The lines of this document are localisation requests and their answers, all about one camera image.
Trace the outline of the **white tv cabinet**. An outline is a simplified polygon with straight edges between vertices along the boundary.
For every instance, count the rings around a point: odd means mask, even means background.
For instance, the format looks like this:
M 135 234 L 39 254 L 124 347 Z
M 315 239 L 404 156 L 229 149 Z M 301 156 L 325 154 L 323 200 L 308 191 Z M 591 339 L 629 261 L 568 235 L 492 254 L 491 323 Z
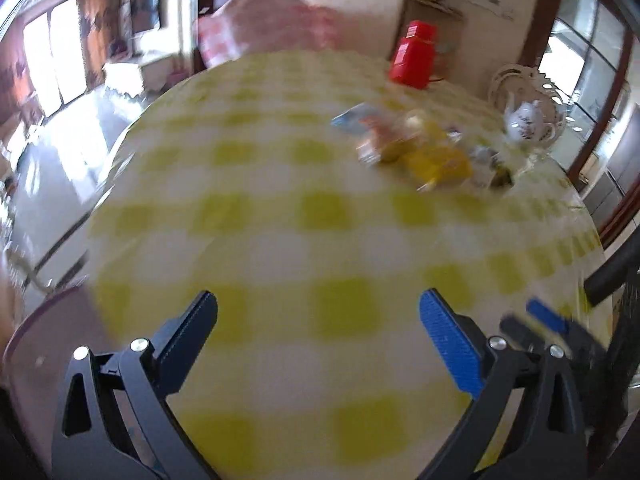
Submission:
M 172 54 L 132 56 L 126 60 L 106 62 L 103 65 L 104 84 L 122 96 L 137 98 L 163 90 L 173 70 Z

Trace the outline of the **blue snack packet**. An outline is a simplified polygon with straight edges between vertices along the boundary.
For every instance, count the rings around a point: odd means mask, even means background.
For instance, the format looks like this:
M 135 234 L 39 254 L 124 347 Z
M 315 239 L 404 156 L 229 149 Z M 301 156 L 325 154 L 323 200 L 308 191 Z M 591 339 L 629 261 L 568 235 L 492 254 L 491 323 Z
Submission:
M 366 122 L 369 119 L 378 118 L 380 115 L 381 111 L 375 106 L 368 103 L 359 103 L 332 118 L 331 126 L 344 133 L 358 136 L 358 134 L 363 134 L 367 131 Z

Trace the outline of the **red thermos jug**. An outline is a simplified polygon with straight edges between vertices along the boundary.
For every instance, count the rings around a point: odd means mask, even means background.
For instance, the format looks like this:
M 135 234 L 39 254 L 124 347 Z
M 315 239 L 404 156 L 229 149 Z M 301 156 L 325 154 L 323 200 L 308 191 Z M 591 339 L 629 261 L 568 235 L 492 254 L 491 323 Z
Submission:
M 436 39 L 435 25 L 411 21 L 390 64 L 390 80 L 418 90 L 427 88 L 433 73 Z

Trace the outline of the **orange bread snack packet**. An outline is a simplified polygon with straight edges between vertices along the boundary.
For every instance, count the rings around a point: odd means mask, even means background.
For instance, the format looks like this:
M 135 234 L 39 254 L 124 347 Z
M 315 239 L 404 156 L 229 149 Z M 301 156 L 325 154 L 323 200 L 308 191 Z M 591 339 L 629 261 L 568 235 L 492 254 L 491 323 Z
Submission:
M 356 148 L 358 160 L 369 166 L 391 164 L 420 148 L 425 142 L 421 119 L 413 113 L 361 118 L 364 133 Z

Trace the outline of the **white floral teapot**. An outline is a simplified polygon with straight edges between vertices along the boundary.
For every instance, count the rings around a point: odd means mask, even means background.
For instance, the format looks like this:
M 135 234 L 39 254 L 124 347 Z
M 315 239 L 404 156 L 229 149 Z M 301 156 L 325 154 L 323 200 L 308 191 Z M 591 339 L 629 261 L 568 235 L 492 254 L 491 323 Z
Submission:
M 515 107 L 514 99 L 506 103 L 504 128 L 506 136 L 520 145 L 548 148 L 556 138 L 555 126 L 547 122 L 541 109 L 541 102 L 521 102 Z

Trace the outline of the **purple rimmed storage box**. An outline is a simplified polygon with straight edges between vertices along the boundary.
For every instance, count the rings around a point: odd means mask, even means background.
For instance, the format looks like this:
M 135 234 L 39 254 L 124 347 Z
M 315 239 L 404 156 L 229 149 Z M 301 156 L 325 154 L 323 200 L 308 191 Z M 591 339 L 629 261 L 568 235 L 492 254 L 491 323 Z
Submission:
M 17 423 L 46 474 L 58 393 L 68 362 L 80 346 L 111 350 L 90 288 L 75 284 L 43 301 L 17 327 L 3 355 L 3 376 Z

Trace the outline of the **pink checkered covered chair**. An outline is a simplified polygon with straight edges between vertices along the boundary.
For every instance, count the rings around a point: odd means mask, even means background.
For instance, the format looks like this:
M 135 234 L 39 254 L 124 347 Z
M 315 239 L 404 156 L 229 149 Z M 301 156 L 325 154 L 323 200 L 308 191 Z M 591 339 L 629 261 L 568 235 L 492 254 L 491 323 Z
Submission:
M 242 56 L 285 50 L 335 49 L 337 14 L 306 0 L 229 0 L 196 22 L 206 68 Z

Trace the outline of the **white ornate chair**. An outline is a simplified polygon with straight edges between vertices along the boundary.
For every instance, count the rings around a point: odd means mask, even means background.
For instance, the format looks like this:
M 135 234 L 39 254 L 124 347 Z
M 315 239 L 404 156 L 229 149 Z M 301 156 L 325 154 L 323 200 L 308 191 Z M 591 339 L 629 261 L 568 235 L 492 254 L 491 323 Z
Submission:
M 500 112 L 506 110 L 510 94 L 514 96 L 513 108 L 523 102 L 539 101 L 544 120 L 562 126 L 566 118 L 566 105 L 559 89 L 545 74 L 533 67 L 506 64 L 491 77 L 488 101 Z

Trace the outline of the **wall television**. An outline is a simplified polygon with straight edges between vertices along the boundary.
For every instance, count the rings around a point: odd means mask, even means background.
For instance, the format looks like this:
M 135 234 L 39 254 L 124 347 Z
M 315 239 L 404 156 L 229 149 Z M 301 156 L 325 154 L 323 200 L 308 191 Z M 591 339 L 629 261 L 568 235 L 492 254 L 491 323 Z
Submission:
M 129 6 L 134 36 L 160 28 L 160 0 L 129 0 Z

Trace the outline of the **corner wooden shelf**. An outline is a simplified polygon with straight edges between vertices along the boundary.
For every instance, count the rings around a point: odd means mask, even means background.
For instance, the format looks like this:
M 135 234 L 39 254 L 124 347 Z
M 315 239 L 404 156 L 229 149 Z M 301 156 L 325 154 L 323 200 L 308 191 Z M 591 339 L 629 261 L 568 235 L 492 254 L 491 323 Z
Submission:
M 422 4 L 422 6 L 427 6 L 428 8 L 436 10 L 440 13 L 449 15 L 452 18 L 455 18 L 456 20 L 459 20 L 459 21 L 464 20 L 464 14 L 460 10 L 454 8 L 453 6 L 450 6 L 447 0 L 410 0 L 410 1 L 420 3 Z

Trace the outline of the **yellow checkered tablecloth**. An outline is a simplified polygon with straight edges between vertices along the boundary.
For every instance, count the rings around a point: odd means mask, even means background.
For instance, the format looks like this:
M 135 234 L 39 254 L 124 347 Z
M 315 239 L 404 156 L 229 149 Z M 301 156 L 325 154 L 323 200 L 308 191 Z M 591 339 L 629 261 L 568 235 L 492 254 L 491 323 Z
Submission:
M 502 195 L 419 192 L 359 161 L 334 116 L 422 110 L 498 148 Z M 483 100 L 396 86 L 352 52 L 249 55 L 149 106 L 91 218 L 90 278 L 115 344 L 154 333 L 203 289 L 218 321 L 171 408 L 226 479 L 412 479 L 468 405 L 420 322 L 434 287 L 486 332 L 537 297 L 602 341 L 609 304 L 586 207 L 550 158 L 504 142 Z

